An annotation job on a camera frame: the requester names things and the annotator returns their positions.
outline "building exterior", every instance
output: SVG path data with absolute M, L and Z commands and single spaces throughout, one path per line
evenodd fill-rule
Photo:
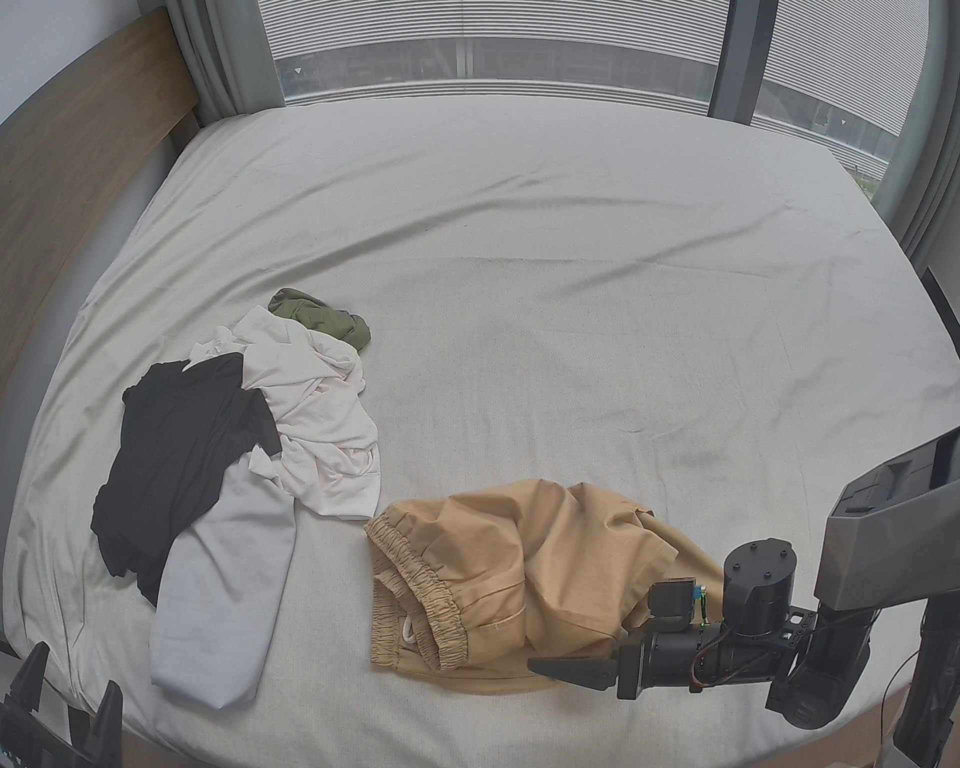
M 260 0 L 288 104 L 526 93 L 706 114 L 727 0 Z M 754 125 L 882 178 L 926 0 L 780 0 Z

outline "gray curtain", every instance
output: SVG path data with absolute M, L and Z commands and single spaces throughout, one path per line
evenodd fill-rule
M 960 4 L 930 0 L 924 67 L 901 140 L 874 197 L 922 273 L 960 187 Z
M 283 92 L 256 0 L 138 0 L 165 6 L 200 95 L 202 126 L 283 106 Z

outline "clothing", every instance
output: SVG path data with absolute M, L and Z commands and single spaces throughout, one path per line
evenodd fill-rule
M 370 329 L 362 317 L 351 315 L 345 309 L 334 309 L 294 288 L 277 291 L 267 309 L 279 318 L 296 320 L 310 330 L 342 339 L 357 351 L 370 343 Z
M 259 388 L 276 419 L 283 452 L 279 486 L 317 515 L 373 516 L 380 498 L 376 426 L 360 404 L 365 386 L 356 349 L 255 306 L 233 328 L 197 344 L 191 364 L 243 352 L 243 386 Z
M 124 392 L 120 450 L 90 522 L 110 574 L 134 571 L 154 605 L 170 545 L 214 505 L 224 470 L 257 443 L 281 449 L 263 393 L 240 387 L 242 354 L 186 362 L 156 363 Z
M 251 471 L 224 472 L 220 499 L 177 536 L 150 634 L 150 679 L 214 709 L 253 700 L 294 552 L 293 497 Z
M 365 530 L 372 662 L 457 690 L 550 685 L 527 659 L 610 652 L 647 618 L 657 581 L 695 576 L 708 614 L 721 612 L 718 564 L 649 510 L 587 483 L 402 501 Z

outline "fitted sheet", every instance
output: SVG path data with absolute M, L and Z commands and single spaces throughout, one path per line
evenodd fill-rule
M 154 609 L 89 530 L 120 395 L 295 286 L 362 315 L 380 508 L 525 477 L 651 507 L 722 562 L 793 542 L 815 606 L 845 483 L 960 422 L 960 363 L 897 243 L 823 147 L 648 108 L 451 96 L 285 108 L 202 131 L 84 304 L 36 419 L 4 626 L 95 708 L 220 765 L 734 766 L 817 737 L 766 686 L 634 703 L 483 697 L 371 667 L 361 527 L 297 508 L 254 703 L 150 684 Z M 838 727 L 879 701 L 922 606 L 881 616 Z

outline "headboard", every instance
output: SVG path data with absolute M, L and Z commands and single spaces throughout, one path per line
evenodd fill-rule
M 197 102 L 160 8 L 0 125 L 0 396 L 60 269 L 163 138 L 196 132 Z

